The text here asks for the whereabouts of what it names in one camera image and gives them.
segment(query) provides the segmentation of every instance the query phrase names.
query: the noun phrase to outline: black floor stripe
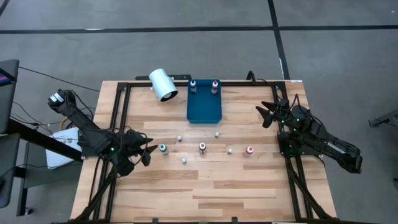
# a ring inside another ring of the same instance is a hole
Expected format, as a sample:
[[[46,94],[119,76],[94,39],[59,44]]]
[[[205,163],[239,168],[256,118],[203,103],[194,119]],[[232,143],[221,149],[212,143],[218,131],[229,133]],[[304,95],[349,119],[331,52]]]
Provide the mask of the black floor stripe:
[[[51,29],[51,30],[0,30],[0,34],[111,34],[140,32],[209,32],[209,31],[262,31],[271,26],[223,26],[223,27],[153,27],[112,29]]]
[[[398,29],[398,25],[376,26],[282,26],[279,30],[383,30]]]
[[[282,69],[282,75],[285,80],[290,80],[290,74],[289,74],[289,69],[287,68],[284,45],[282,43],[282,38],[280,37],[278,20],[276,18],[274,1],[268,0],[268,6],[269,6],[270,13],[271,13],[272,26],[274,28],[275,41],[276,41],[276,46],[278,49],[278,55],[279,55],[279,60],[280,60],[280,66]]]
[[[1,7],[0,7],[0,16],[1,16],[2,13],[4,12],[4,10],[6,9],[6,7],[7,7],[8,3],[9,3],[9,1],[10,1],[10,0],[4,0],[4,2],[1,4]]]

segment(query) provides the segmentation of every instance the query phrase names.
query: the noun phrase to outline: wooden table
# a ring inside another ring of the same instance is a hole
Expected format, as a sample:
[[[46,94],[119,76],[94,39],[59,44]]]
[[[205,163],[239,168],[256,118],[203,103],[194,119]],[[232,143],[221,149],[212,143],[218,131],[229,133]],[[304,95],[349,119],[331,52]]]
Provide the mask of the wooden table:
[[[109,127],[116,85],[108,81],[102,84],[94,118],[101,128]],[[286,81],[286,87],[289,99],[298,93],[301,105],[308,106],[302,82]],[[190,124],[186,119],[187,88],[177,89],[178,95],[166,103],[158,102],[149,87],[131,89],[126,125],[154,138],[154,144],[166,144],[170,154],[164,156],[156,150],[150,166],[140,163],[129,176],[118,179],[111,221],[150,222],[159,218],[160,222],[230,222],[231,217],[239,221],[294,220],[287,171],[276,138],[277,124],[264,129],[255,109],[262,106],[261,101],[273,101],[271,88],[223,87],[220,124]],[[198,153],[201,142],[207,144],[204,155]],[[254,153],[245,158],[242,153],[248,146],[254,147]],[[228,149],[233,150],[231,155],[226,153]],[[302,156],[302,160],[309,191],[327,213],[335,216],[323,164],[313,156]],[[71,218],[87,206],[95,162],[96,158],[84,161]],[[305,217],[302,194],[297,191]]]

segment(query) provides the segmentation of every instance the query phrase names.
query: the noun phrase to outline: blue tray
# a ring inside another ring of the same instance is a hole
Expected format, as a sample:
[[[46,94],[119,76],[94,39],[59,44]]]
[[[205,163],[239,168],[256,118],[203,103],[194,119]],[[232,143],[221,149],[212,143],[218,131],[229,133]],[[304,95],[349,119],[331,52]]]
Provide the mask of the blue tray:
[[[214,80],[195,80],[197,92],[191,93],[188,81],[187,119],[192,124],[217,124],[223,118],[221,109],[221,82],[216,95],[211,94]]]

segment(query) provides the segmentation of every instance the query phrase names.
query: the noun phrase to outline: gray floor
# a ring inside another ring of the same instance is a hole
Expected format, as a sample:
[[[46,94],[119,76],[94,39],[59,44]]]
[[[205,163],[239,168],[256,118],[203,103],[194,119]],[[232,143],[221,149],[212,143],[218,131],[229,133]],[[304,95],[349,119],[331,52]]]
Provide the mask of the gray floor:
[[[280,0],[275,8],[280,26],[398,24],[395,0]],[[11,0],[0,17],[0,29],[245,25],[271,25],[266,0]],[[338,216],[396,222],[398,190],[392,178],[398,177],[398,132],[390,126],[369,128],[368,119],[398,108],[398,30],[281,35],[291,79],[304,81],[313,113],[331,133],[362,150],[360,175],[326,160]],[[0,60],[18,58],[21,66],[96,89],[103,80],[132,80],[159,67],[195,78],[244,78],[248,70],[258,78],[282,78],[272,31],[0,35],[0,49]],[[95,92],[24,70],[15,101],[44,123],[58,121],[62,117],[47,106],[48,96],[57,88],[72,88],[88,106],[96,105]],[[26,118],[19,108],[13,112]],[[30,189],[28,206],[36,212],[29,217],[15,217],[17,195],[13,194],[10,206],[0,210],[0,223],[66,221],[76,186],[75,179]],[[14,188],[18,187],[16,179]]]

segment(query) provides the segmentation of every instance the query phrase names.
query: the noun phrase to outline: wooden tabletop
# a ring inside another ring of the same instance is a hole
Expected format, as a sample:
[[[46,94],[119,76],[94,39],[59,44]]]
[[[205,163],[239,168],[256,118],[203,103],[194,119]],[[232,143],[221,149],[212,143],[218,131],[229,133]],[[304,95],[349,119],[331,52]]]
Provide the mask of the wooden tabletop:
[[[101,128],[109,127],[116,85],[116,81],[102,84],[94,118]],[[300,104],[308,107],[302,82],[286,81],[286,87],[289,99],[298,93]],[[273,101],[271,88],[224,86],[223,119],[219,124],[190,124],[186,119],[187,88],[177,89],[178,95],[165,103],[158,102],[149,87],[131,89],[126,125],[154,138],[153,144],[166,144],[170,153],[164,156],[157,149],[150,166],[139,164],[130,175],[118,179],[111,221],[150,222],[159,218],[160,222],[230,222],[231,217],[239,221],[294,220],[287,171],[276,138],[277,124],[264,129],[255,109],[262,106],[261,101]],[[198,152],[201,142],[207,145],[204,155]],[[243,152],[248,146],[254,153],[245,158]],[[327,213],[335,216],[323,164],[314,156],[302,156],[302,160],[309,191]],[[71,218],[87,206],[95,162],[96,158],[91,158],[83,163]],[[305,217],[302,194],[297,191]],[[105,206],[101,204],[102,216]]]

